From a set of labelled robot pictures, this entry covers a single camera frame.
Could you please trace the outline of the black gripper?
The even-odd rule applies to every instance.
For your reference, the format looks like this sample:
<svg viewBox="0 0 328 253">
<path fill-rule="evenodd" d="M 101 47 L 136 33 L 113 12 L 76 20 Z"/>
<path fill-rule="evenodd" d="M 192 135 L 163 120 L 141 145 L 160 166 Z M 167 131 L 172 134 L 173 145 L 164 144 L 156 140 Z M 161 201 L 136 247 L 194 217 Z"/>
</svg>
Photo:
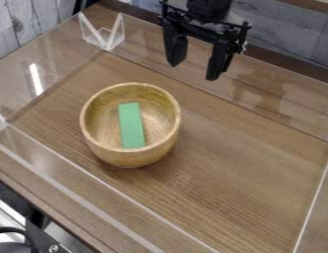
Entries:
<svg viewBox="0 0 328 253">
<path fill-rule="evenodd" d="M 187 37 L 214 43 L 206 79 L 214 81 L 227 71 L 232 51 L 246 49 L 250 21 L 231 11 L 234 0 L 160 0 L 164 56 L 171 67 L 186 59 Z"/>
</svg>

